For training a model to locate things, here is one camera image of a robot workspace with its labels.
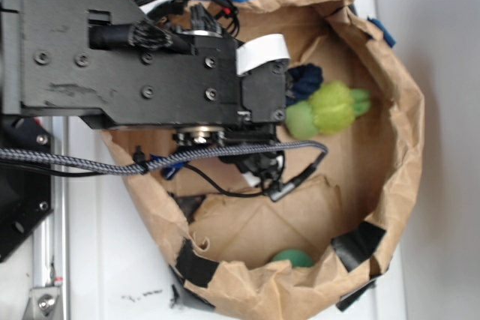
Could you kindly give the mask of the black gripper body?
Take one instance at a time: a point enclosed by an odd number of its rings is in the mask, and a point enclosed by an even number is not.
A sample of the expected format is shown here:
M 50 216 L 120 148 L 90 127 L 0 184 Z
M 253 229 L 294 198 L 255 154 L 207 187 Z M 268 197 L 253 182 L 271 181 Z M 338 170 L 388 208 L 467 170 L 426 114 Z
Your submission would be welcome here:
M 243 130 L 228 130 L 224 144 L 234 145 L 275 145 L 279 143 L 275 127 L 249 127 Z M 226 155 L 220 157 L 226 164 L 233 164 L 251 187 L 260 187 L 262 194 L 278 202 L 292 191 L 293 185 L 284 184 L 284 151 L 270 151 L 255 154 Z

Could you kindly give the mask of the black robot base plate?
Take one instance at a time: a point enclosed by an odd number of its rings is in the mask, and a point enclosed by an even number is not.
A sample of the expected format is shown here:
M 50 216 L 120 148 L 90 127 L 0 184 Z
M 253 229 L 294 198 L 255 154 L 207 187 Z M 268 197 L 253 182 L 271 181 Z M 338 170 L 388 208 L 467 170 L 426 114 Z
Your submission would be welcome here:
M 52 151 L 50 134 L 33 118 L 1 117 L 1 147 Z M 5 262 L 51 212 L 49 175 L 1 165 L 1 261 Z

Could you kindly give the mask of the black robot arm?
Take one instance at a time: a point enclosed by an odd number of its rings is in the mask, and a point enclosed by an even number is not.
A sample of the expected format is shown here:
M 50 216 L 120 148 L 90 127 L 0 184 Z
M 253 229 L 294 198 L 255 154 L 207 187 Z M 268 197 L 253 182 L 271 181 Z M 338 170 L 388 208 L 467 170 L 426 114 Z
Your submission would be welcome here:
M 1 0 L 1 114 L 77 116 L 93 129 L 162 127 L 183 151 L 111 166 L 41 151 L 3 148 L 11 163 L 56 164 L 84 174 L 138 175 L 190 160 L 225 157 L 269 183 L 282 182 L 276 137 L 286 109 L 284 37 L 235 39 L 200 6 L 189 30 L 158 27 L 135 0 Z

